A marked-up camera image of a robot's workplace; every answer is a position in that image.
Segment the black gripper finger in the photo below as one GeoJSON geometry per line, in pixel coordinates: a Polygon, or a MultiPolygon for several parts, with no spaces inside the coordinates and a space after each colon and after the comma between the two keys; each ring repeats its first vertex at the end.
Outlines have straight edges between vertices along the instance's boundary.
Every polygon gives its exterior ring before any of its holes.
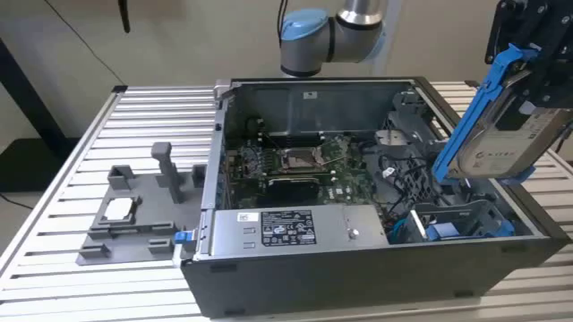
{"type": "Polygon", "coordinates": [[[496,129],[517,131],[537,109],[531,101],[535,90],[531,88],[528,77],[512,83],[507,90],[509,94],[504,99],[501,114],[496,119],[496,129]]]}

